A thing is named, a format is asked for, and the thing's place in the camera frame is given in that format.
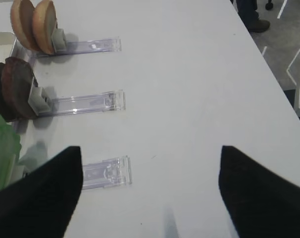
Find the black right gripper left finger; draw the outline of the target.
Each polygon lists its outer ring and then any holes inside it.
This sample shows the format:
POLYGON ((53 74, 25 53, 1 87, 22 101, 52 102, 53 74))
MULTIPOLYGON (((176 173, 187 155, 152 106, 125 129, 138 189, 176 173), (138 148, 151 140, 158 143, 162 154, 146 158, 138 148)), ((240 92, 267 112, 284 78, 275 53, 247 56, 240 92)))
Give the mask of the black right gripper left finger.
POLYGON ((0 238, 62 238, 83 186, 81 149, 70 146, 0 191, 0 238))

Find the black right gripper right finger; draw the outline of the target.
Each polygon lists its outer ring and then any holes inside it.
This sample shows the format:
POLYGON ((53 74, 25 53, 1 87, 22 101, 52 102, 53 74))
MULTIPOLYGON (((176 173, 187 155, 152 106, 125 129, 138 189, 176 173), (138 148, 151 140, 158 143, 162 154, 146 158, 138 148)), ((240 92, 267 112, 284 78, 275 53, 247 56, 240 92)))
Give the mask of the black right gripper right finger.
POLYGON ((220 194, 241 238, 300 238, 300 187, 223 146, 220 194))

